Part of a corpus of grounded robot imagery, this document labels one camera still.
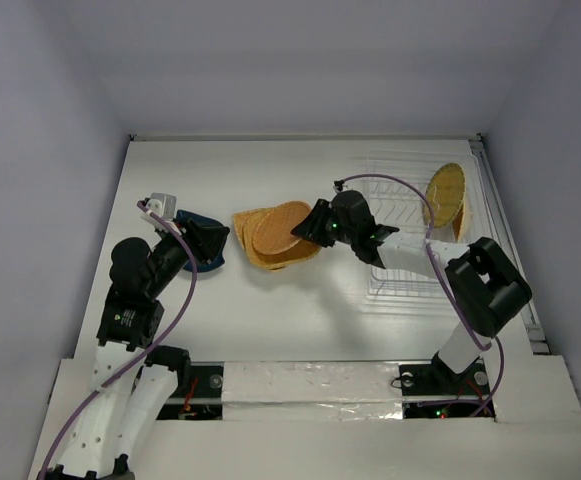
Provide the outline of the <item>dark blue plate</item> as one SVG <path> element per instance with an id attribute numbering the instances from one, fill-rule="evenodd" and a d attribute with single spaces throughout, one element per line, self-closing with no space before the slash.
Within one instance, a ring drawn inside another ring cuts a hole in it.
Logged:
<path id="1" fill-rule="evenodd" d="M 187 210 L 178 210 L 175 224 L 194 255 L 198 273 L 224 265 L 224 247 L 230 229 L 220 221 Z"/>

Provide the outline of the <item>rounded square woven plate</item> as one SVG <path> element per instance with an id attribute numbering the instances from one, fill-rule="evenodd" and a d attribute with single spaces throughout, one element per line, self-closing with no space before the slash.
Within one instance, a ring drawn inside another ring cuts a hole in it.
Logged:
<path id="1" fill-rule="evenodd" d="M 246 225 L 246 234 L 251 234 L 252 240 L 253 240 L 254 230 L 256 227 L 253 226 L 253 221 L 249 221 L 248 224 Z M 314 244 L 311 244 L 309 242 L 301 240 L 298 244 L 296 244 L 294 247 L 292 247 L 291 249 L 289 249 L 286 252 L 283 252 L 280 254 L 275 254 L 275 255 L 265 255 L 265 256 L 277 256 L 278 258 L 284 257 L 284 258 L 288 259 L 291 262 L 290 265 L 292 265 L 292 264 L 296 264 L 296 263 L 299 263 L 302 261 L 307 261 L 307 260 L 315 257 L 319 253 L 319 251 L 320 251 L 320 248 L 317 245 L 314 245 Z"/>

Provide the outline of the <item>triangular woven orange plate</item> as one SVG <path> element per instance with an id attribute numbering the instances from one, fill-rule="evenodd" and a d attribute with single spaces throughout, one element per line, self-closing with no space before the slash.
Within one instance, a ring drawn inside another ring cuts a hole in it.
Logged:
<path id="1" fill-rule="evenodd" d="M 284 257 L 278 258 L 277 256 L 258 254 L 252 247 L 252 235 L 246 234 L 246 225 L 249 221 L 253 221 L 253 226 L 256 227 L 270 211 L 271 208 L 260 208 L 239 212 L 232 216 L 232 220 L 237 239 L 248 261 L 255 267 L 274 271 L 286 268 L 291 262 Z"/>

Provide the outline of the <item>round orange woven plate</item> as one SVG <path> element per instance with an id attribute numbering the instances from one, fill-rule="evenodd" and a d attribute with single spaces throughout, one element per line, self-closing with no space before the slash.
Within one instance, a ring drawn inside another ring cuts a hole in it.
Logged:
<path id="1" fill-rule="evenodd" d="M 311 207 L 303 201 L 289 201 L 274 207 L 255 227 L 254 250 L 263 255 L 276 255 L 293 248 L 300 238 L 292 230 L 310 212 Z"/>

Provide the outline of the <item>round bamboo green-rimmed plate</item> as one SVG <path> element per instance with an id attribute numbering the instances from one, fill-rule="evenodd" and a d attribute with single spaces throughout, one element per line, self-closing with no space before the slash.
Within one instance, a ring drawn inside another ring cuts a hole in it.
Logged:
<path id="1" fill-rule="evenodd" d="M 435 229 L 444 228 L 458 221 L 465 213 L 466 174 L 457 163 L 447 163 L 437 170 L 430 179 L 425 197 L 432 213 L 424 218 L 432 222 Z"/>

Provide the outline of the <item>small orange woven plate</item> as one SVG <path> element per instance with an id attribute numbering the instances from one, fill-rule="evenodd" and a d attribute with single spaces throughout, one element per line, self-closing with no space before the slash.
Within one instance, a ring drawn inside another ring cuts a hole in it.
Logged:
<path id="1" fill-rule="evenodd" d="M 469 200 L 465 198 L 459 212 L 452 221 L 452 230 L 456 242 L 461 242 L 471 227 L 472 212 Z"/>

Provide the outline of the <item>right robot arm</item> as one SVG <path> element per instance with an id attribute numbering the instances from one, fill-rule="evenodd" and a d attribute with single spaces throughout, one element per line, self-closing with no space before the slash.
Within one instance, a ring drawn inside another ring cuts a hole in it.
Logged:
<path id="1" fill-rule="evenodd" d="M 414 395 L 458 393 L 477 359 L 532 298 L 528 283 L 493 239 L 447 243 L 379 224 L 355 190 L 318 200 L 293 232 L 321 247 L 346 244 L 360 261 L 380 269 L 429 277 L 448 294 L 459 324 L 429 363 L 402 371 L 402 387 Z"/>

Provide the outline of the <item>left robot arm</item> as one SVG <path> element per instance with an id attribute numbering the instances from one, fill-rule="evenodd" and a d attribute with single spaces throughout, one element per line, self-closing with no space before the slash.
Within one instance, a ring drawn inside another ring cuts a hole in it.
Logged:
<path id="1" fill-rule="evenodd" d="M 175 205 L 166 194 L 138 201 L 159 242 L 130 237 L 112 250 L 89 393 L 53 440 L 40 479 L 134 478 L 136 454 L 166 401 L 195 389 L 188 351 L 164 343 L 174 327 L 159 328 L 159 296 L 183 270 L 196 280 L 222 265 L 230 230 L 196 215 L 180 217 Z"/>

